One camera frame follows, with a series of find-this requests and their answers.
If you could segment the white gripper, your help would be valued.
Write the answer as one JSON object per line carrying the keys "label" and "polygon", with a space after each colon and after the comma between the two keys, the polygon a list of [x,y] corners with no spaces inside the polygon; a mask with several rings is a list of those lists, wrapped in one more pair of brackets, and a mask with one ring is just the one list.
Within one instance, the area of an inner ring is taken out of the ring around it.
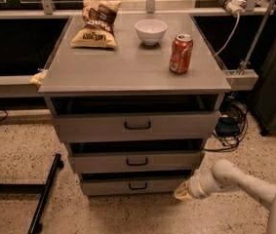
{"label": "white gripper", "polygon": [[196,171],[189,179],[181,183],[174,192],[176,199],[180,201],[191,201],[204,199],[215,193],[217,184],[211,172],[200,173]]}

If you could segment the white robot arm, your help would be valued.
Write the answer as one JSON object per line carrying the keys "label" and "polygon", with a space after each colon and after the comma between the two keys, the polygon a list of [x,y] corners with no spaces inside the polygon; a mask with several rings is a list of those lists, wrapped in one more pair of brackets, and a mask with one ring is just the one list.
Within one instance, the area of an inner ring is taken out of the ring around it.
{"label": "white robot arm", "polygon": [[217,160],[207,172],[195,171],[179,185],[174,196],[189,201],[235,190],[244,191],[269,210],[266,234],[276,234],[276,185],[247,175],[228,160]]}

